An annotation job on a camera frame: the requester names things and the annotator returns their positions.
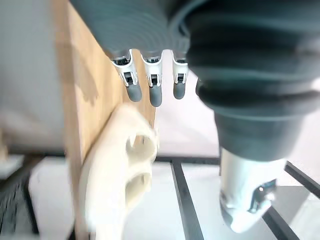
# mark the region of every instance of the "white plastic object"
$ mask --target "white plastic object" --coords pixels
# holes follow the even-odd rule
[[[250,213],[253,193],[256,188],[277,179],[284,171],[287,160],[256,161],[242,158],[226,149],[221,151],[221,191],[223,205],[232,217],[230,228],[242,233],[251,228],[271,207],[272,200],[259,206]]]
[[[135,143],[136,136],[143,141]],[[80,176],[80,207],[97,240],[121,239],[127,214],[151,188],[157,150],[155,131],[136,108],[116,108]]]

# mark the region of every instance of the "black metal rail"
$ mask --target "black metal rail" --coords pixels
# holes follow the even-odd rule
[[[19,151],[11,151],[12,154],[22,154]],[[17,181],[25,178],[32,168],[34,168],[44,157],[58,157],[63,159],[65,153],[62,151],[57,152],[28,152],[28,156],[25,157],[23,166],[14,172],[6,180],[0,181],[0,198],[4,195],[10,187],[12,187]],[[175,190],[178,198],[178,204],[182,219],[183,230],[186,240],[203,240],[202,230],[199,224],[197,213],[189,192],[189,188],[182,170],[181,163],[186,164],[200,164],[200,165],[220,165],[219,157],[191,157],[191,156],[157,156],[156,162],[171,163],[172,175],[175,185]],[[311,193],[320,198],[320,185],[312,178],[307,176],[304,172],[296,168],[292,163],[288,162],[285,167],[285,171],[300,182]],[[29,196],[28,208],[32,209],[31,198]],[[297,235],[292,231],[286,221],[280,216],[280,214],[271,207],[263,216],[265,223],[273,232],[278,240],[298,240]],[[39,232],[37,225],[34,225],[33,231]],[[75,239],[74,232],[72,232],[70,239]]]
[[[320,185],[315,180],[306,175],[291,162],[286,163],[284,170],[320,199]]]
[[[181,167],[181,162],[172,162],[171,170],[175,192],[178,199],[185,240],[204,240],[184,171]]]
[[[264,222],[268,225],[274,236],[278,240],[299,240],[299,237],[292,231],[288,223],[273,208],[263,215]]]

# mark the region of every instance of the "robotic hand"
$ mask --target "robotic hand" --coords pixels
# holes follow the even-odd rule
[[[142,53],[156,107],[164,49],[174,53],[177,99],[184,95],[188,67],[199,77],[196,93],[214,110],[221,147],[223,219],[237,233],[250,228],[275,198],[304,116],[320,106],[320,94],[312,89],[320,76],[320,2],[71,3],[115,63],[133,101],[141,91],[132,56],[124,50]]]

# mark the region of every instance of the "gray rubber fingertip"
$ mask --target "gray rubber fingertip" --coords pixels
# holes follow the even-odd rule
[[[182,99],[185,96],[186,84],[174,83],[173,84],[173,95],[176,99]]]
[[[131,84],[127,86],[126,92],[128,93],[128,96],[132,102],[139,102],[142,98],[142,92],[139,82],[137,82],[136,85]]]
[[[161,85],[154,85],[153,87],[149,87],[149,98],[150,103],[154,107],[159,107],[162,103],[162,90]]]

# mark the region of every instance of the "wooden board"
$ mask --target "wooden board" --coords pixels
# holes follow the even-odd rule
[[[65,144],[72,182],[75,233],[77,239],[81,240],[88,239],[78,204],[81,166],[114,108],[130,100],[110,59],[73,6],[67,0],[51,2],[63,92]],[[134,105],[153,126],[155,108],[149,101],[145,69],[137,50],[134,51],[134,60],[142,90],[142,101]]]

